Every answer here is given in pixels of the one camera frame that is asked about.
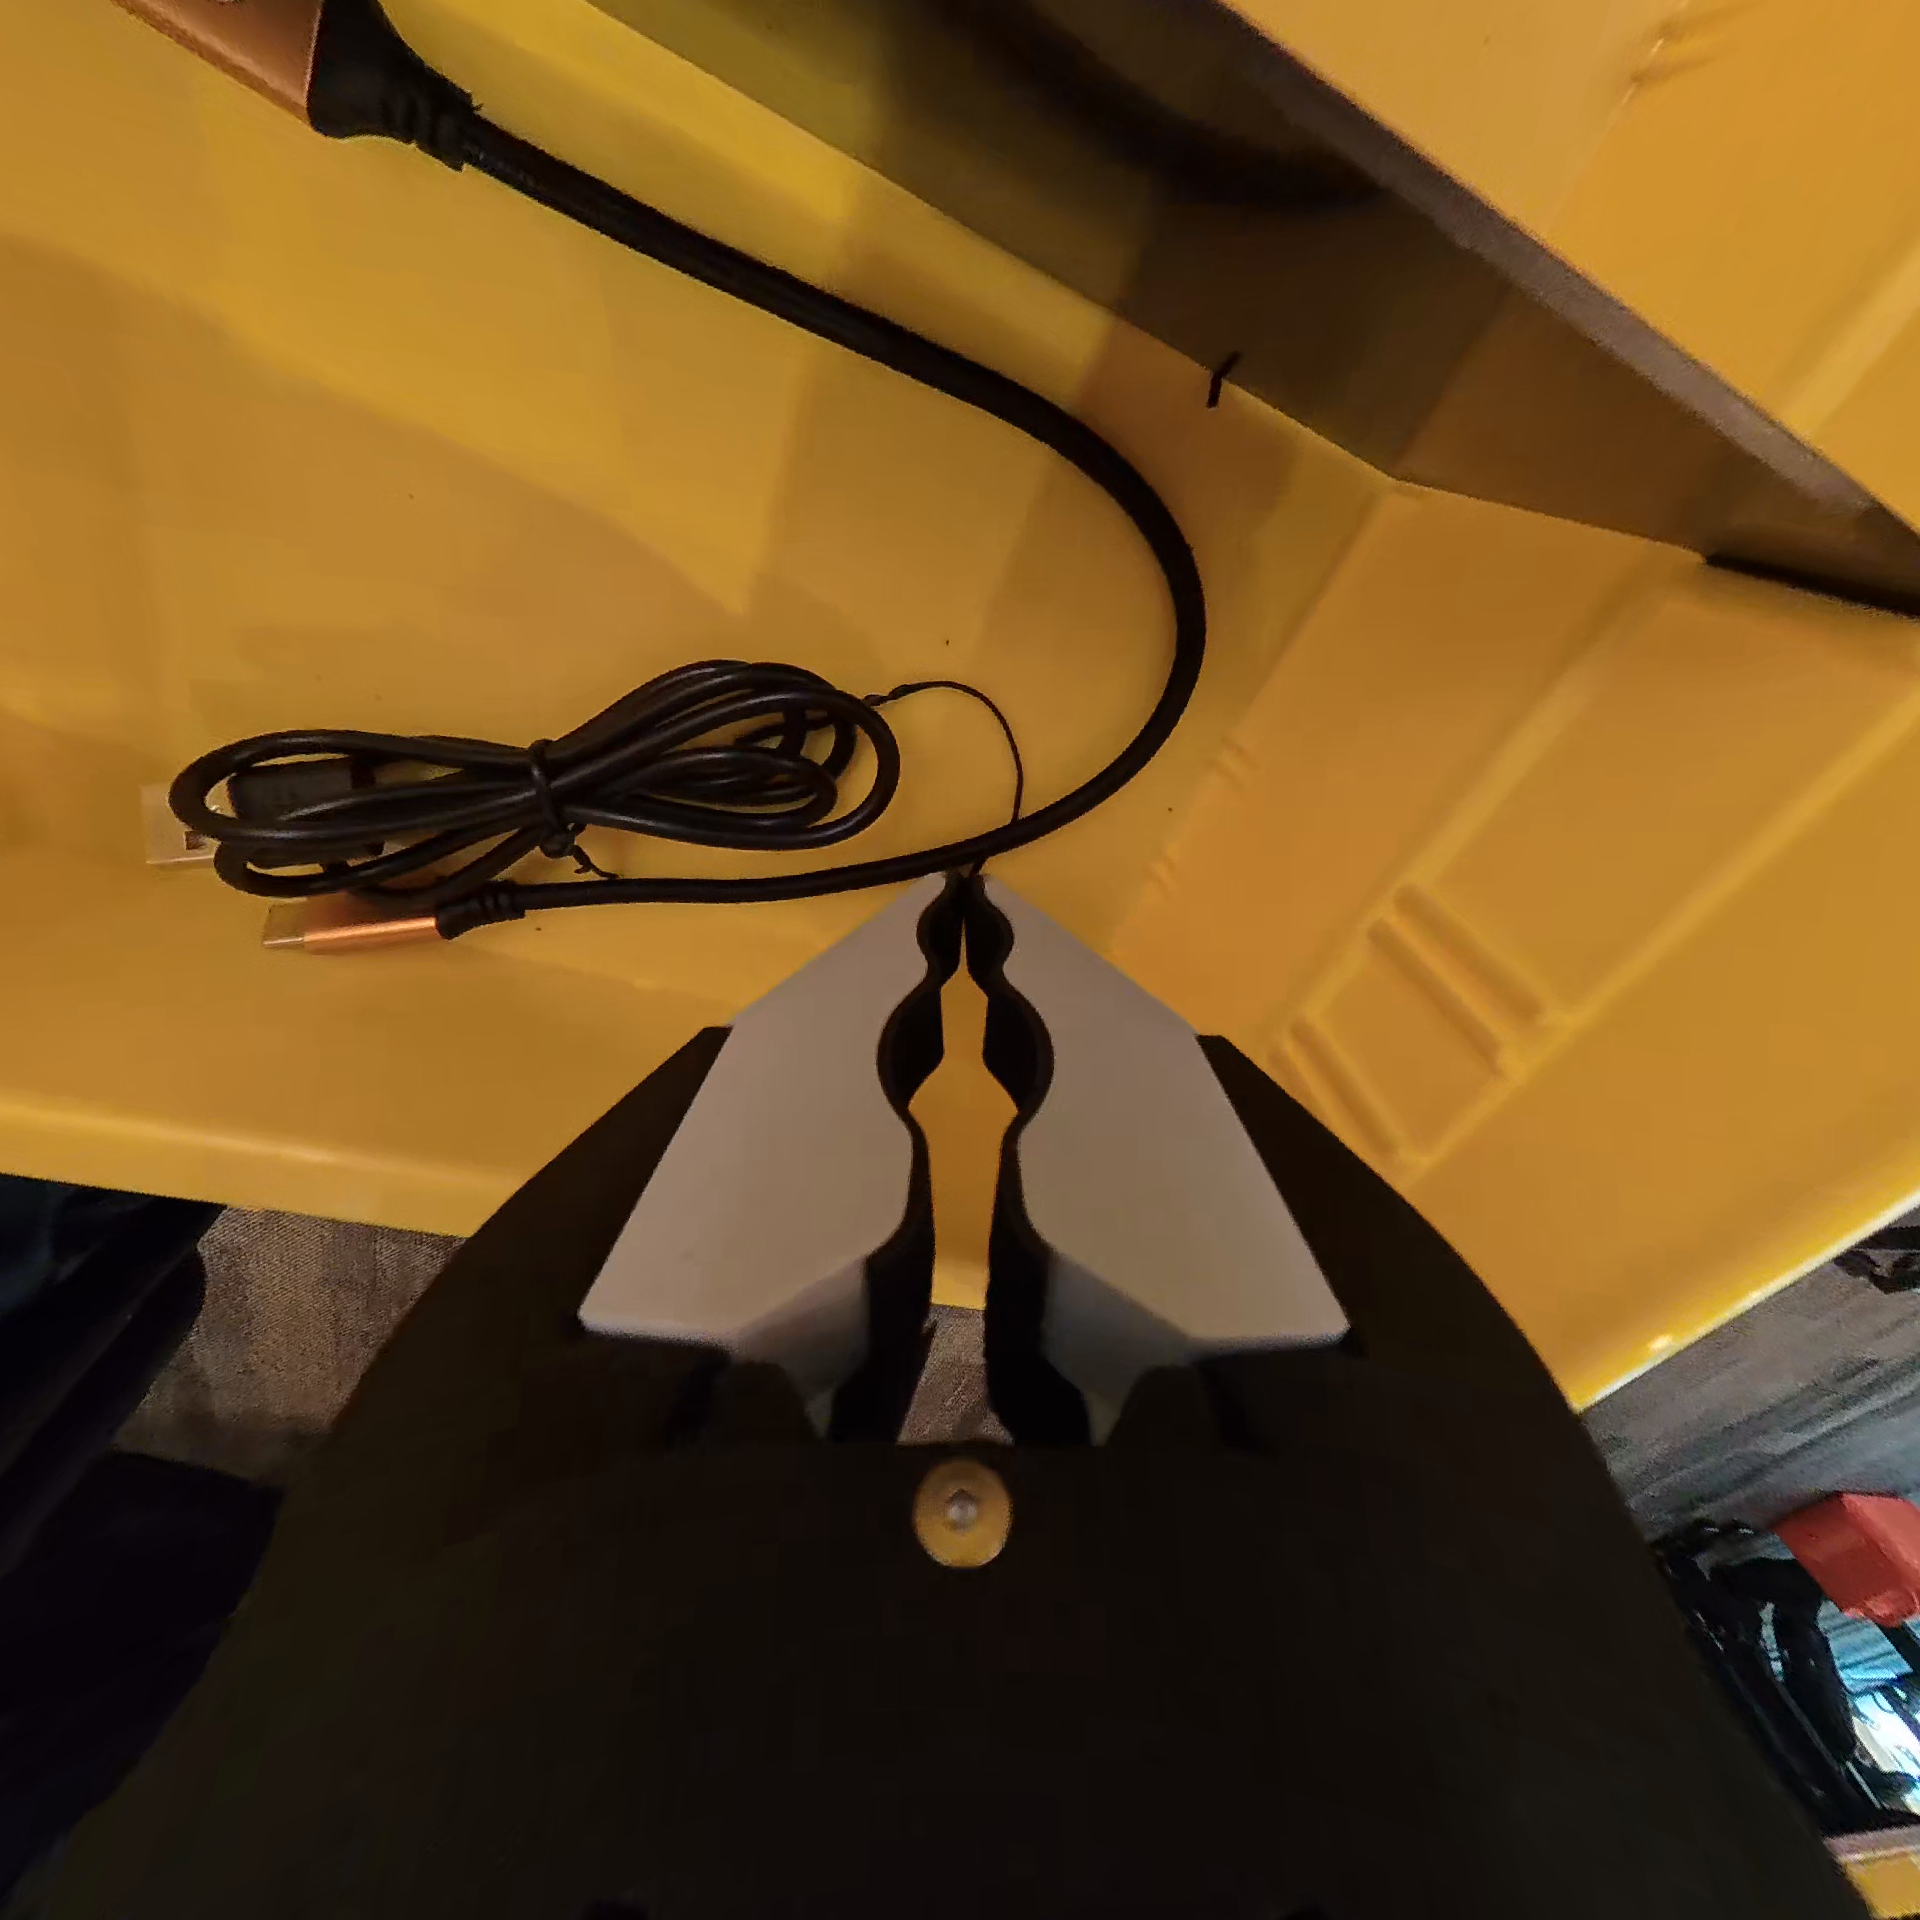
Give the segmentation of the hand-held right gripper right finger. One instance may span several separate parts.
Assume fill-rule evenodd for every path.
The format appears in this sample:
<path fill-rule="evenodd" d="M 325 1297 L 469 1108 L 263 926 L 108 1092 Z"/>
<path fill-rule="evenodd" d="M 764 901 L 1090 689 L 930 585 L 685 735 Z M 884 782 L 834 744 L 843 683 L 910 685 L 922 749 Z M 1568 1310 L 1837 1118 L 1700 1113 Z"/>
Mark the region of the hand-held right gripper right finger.
<path fill-rule="evenodd" d="M 979 885 L 999 1145 L 982 1358 L 1016 1441 L 1099 1441 L 1159 1369 L 1319 1350 L 1350 1321 L 1199 1035 L 1114 963 Z"/>

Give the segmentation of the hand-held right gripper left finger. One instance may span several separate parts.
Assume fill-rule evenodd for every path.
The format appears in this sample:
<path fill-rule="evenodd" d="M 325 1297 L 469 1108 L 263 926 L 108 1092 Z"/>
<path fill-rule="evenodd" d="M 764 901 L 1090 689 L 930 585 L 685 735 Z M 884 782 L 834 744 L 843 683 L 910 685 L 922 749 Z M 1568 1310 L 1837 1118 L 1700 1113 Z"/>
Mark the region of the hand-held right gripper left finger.
<path fill-rule="evenodd" d="M 773 1364 L 830 1438 L 896 1438 L 928 1347 L 928 1141 L 965 880 L 919 880 L 752 1000 L 580 1308 L 596 1334 Z"/>

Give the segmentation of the yellow plastic bin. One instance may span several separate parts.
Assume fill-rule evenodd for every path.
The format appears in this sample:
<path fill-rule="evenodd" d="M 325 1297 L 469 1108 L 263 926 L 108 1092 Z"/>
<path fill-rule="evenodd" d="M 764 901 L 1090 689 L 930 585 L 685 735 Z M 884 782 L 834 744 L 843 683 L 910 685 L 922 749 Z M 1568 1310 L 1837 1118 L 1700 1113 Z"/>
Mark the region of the yellow plastic bin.
<path fill-rule="evenodd" d="M 395 4 L 515 131 L 1063 399 L 1206 670 L 999 876 L 1452 1237 L 1578 1400 L 1915 1204 L 1915 620 L 1365 464 L 594 4 Z M 469 1232 L 876 895 L 372 956 L 142 846 L 278 727 L 950 673 L 1040 801 L 1167 609 L 1055 456 L 501 187 L 5 4 L 5 1172 Z"/>

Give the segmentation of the black bin divider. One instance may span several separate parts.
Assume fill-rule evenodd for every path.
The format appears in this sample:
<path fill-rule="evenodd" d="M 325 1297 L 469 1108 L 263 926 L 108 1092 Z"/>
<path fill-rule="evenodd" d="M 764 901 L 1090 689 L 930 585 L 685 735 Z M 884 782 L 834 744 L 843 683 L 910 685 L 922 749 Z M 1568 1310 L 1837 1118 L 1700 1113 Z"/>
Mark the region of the black bin divider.
<path fill-rule="evenodd" d="M 1918 613 L 1901 513 L 1224 4 L 602 8 L 1394 480 Z"/>

